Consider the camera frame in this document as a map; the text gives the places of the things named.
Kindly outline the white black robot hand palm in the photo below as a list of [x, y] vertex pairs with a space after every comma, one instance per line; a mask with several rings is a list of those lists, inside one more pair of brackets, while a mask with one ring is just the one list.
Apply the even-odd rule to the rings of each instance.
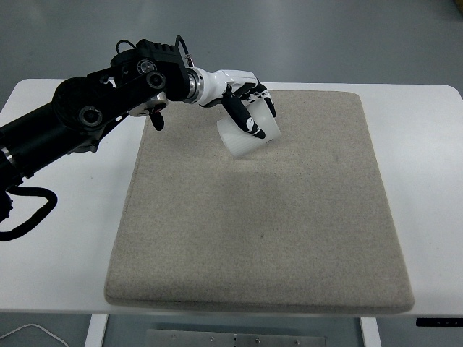
[[187, 102], [201, 107], [221, 104], [227, 90], [240, 96], [258, 85], [258, 78], [252, 72], [241, 70], [207, 72], [198, 67], [190, 67], [187, 74], [190, 79]]

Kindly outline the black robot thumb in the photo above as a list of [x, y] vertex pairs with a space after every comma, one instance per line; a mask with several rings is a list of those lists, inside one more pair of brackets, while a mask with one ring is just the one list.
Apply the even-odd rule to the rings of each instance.
[[257, 125], [250, 112], [238, 97], [233, 94], [223, 96], [222, 106], [243, 132], [262, 140], [266, 137], [265, 132]]

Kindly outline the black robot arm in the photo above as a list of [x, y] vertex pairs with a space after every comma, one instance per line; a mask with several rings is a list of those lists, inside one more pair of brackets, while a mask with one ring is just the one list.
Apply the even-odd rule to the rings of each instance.
[[107, 69], [63, 81], [50, 103], [1, 128], [1, 188], [73, 152], [94, 152], [127, 116], [147, 116], [162, 130], [170, 102], [223, 106], [252, 139], [269, 140], [276, 118], [267, 88], [250, 72], [196, 67], [181, 37], [172, 45], [140, 40], [119, 51]]

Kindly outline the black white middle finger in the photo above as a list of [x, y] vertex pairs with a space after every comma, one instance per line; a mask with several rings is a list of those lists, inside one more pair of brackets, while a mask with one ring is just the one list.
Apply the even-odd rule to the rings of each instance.
[[267, 98], [268, 89], [265, 85], [259, 82], [256, 86], [250, 89], [249, 96], [250, 98]]

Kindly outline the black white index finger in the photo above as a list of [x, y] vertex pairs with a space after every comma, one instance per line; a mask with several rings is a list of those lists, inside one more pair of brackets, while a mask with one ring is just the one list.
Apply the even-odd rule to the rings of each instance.
[[275, 106], [274, 106], [273, 101], [271, 99], [271, 96], [265, 96], [263, 99], [266, 102], [266, 105], [267, 105], [269, 111], [271, 112], [272, 116], [276, 117], [276, 109], [275, 109]]

